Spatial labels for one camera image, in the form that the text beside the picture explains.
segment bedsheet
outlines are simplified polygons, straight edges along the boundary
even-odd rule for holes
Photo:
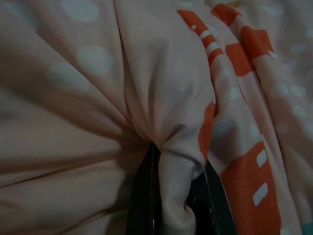
[[[125,233],[161,150],[162,234],[207,161],[240,235],[313,234],[310,0],[0,1],[0,234]]]

